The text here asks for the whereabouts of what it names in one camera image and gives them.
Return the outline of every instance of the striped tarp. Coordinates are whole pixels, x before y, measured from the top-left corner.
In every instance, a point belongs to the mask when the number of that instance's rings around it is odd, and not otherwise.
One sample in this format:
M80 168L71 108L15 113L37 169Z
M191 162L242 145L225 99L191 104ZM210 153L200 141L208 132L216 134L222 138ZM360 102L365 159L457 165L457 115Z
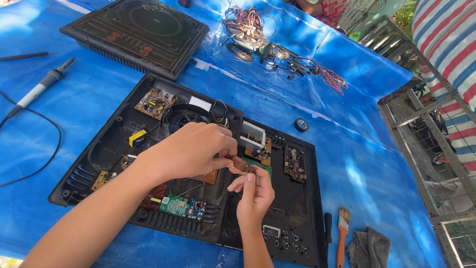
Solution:
M476 0L418 0L413 40L420 51L469 104L476 107ZM423 79L437 99L448 95L420 61ZM456 101L439 109L456 155L476 175L476 125Z

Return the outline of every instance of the brush bristles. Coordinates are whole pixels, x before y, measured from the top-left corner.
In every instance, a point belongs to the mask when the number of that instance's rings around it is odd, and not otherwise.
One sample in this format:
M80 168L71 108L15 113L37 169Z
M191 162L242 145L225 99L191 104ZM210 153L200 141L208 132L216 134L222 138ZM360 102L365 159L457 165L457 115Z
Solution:
M345 207L341 206L339 208L339 217L343 218L347 221L347 224L350 222L350 211L348 211Z

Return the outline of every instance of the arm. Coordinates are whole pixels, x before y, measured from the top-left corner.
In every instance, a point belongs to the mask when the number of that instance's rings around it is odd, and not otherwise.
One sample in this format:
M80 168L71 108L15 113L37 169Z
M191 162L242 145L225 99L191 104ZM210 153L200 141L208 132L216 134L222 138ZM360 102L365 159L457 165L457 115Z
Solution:
M311 16L320 16L323 14L322 4L320 2L311 4L307 0L296 0L302 10Z
M159 157L161 152L170 152ZM213 158L216 153L220 158ZM153 187L232 166L231 131L216 124L188 123L139 154L111 182L81 201L33 247L21 268L86 268L107 248Z
M235 179L228 187L228 191L240 192L242 189L243 197L238 203L237 217L243 241L244 267L273 268L261 233L263 217L274 200L269 173L258 167L256 176L247 173L246 176Z

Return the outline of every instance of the paintbrush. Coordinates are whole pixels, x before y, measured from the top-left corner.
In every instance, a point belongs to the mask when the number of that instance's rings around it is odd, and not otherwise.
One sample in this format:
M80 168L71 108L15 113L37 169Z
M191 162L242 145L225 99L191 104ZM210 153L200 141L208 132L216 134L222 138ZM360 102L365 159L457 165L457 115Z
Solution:
M337 256L336 256L336 268L342 268L344 266L344 252L346 235L349 233L350 211L345 207L339 208L339 243L337 244Z

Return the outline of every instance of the plastic sheet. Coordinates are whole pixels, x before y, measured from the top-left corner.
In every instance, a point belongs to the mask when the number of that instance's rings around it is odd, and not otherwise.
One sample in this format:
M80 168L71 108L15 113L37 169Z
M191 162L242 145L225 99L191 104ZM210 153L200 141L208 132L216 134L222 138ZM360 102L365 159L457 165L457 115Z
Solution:
M60 34L59 27L82 15L60 2L22 0L0 9L0 43L4 44L0 56L55 52L43 58L0 62L1 90L14 100L24 96L48 70L77 56L66 76L30 106L57 122L64 139L56 158L40 174L0 188L0 255L24 257L69 210L48 204L47 195L143 75ZM82 9L96 9L109 2L74 3ZM371 226L391 239L390 268L445 267L411 170L376 106L377 99L407 82L410 73L292 6L279 0L256 1L259 10L272 13L278 21L272 41L312 57L347 80L349 88L341 96L318 77L307 74L289 80L283 70L272 70L257 59L243 62L220 47L227 34L219 18L228 2L196 0L190 9L176 2L168 4L211 28L178 83L316 146L323 210L334 215L330 267L337 250L339 205L351 211L351 230ZM11 107L0 98L0 114ZM309 123L307 132L294 128L296 118ZM23 111L9 120L0 131L0 183L38 169L56 142L56 130L34 114ZM348 235L346 243L351 240ZM94 267L227 268L241 264L239 251L126 225ZM275 265L297 267L282 261Z

